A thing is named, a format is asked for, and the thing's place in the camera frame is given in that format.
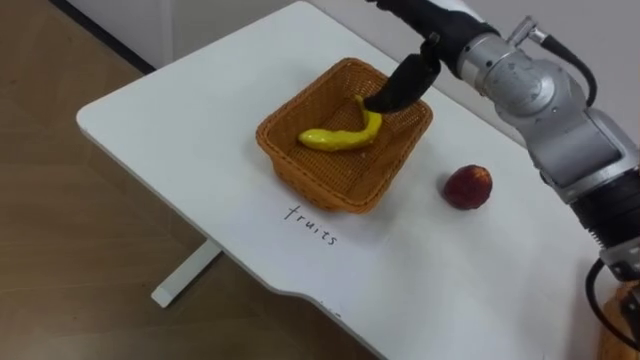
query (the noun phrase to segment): wicker basket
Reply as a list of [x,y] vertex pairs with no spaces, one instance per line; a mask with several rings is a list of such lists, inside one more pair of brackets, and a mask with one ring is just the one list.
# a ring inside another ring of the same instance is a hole
[[[604,305],[604,313],[611,321],[611,324],[622,330],[627,336],[631,336],[627,323],[620,314],[619,302],[631,289],[634,283],[623,286],[616,292],[616,296]],[[602,328],[600,333],[600,351],[598,360],[639,360],[640,353],[623,344],[607,329]]]
[[343,59],[258,127],[256,138],[276,174],[314,205],[364,213],[375,207],[433,117],[423,102],[385,115],[372,145],[326,153],[297,141],[310,128],[359,131],[354,95],[375,93],[386,76],[357,59]]

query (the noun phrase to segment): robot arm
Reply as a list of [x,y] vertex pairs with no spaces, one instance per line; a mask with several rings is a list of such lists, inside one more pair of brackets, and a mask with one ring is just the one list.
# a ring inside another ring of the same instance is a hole
[[[596,83],[589,69],[531,18],[505,40],[458,0],[439,1],[454,10],[427,0],[367,1],[402,19],[425,42],[420,54],[409,55],[379,93],[365,99],[365,106],[382,113],[409,106],[433,84],[440,62],[493,101],[498,116],[524,138],[544,182],[602,247],[587,279],[589,300],[600,318],[592,296],[598,267],[607,265],[623,282],[640,280],[640,174],[633,141],[607,114],[591,107]],[[525,39],[581,70],[590,85],[589,98],[561,66],[532,59],[518,48]],[[626,343],[638,350],[640,287],[621,307],[636,332],[636,342]],[[606,319],[600,320],[609,327]]]

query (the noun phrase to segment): brown floor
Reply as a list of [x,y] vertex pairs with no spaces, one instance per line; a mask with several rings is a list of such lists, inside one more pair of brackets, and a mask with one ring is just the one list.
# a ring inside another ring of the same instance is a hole
[[371,358],[226,257],[151,301],[203,238],[74,121],[139,77],[46,0],[0,0],[0,359]]

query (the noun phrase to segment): white metal table leg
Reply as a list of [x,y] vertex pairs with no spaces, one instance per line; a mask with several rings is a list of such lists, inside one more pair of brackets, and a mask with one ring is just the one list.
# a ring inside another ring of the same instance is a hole
[[151,298],[167,307],[219,253],[220,248],[213,241],[205,241],[151,293]]

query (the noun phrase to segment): wall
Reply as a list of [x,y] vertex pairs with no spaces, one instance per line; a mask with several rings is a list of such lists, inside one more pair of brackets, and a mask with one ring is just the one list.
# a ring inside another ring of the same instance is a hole
[[179,59],[293,0],[174,0],[174,57]]
[[156,68],[171,61],[173,0],[68,0]]
[[[422,42],[402,21],[364,0],[310,2],[397,60],[415,52]],[[536,17],[546,31],[553,33],[591,67],[600,85],[596,107],[608,112],[636,143],[639,142],[640,22],[637,14],[640,14],[640,1],[467,0],[467,3],[505,36],[525,15]],[[549,56],[534,45],[524,48],[534,57]],[[443,72],[436,87],[499,130],[519,138],[497,118],[488,100],[453,76]]]

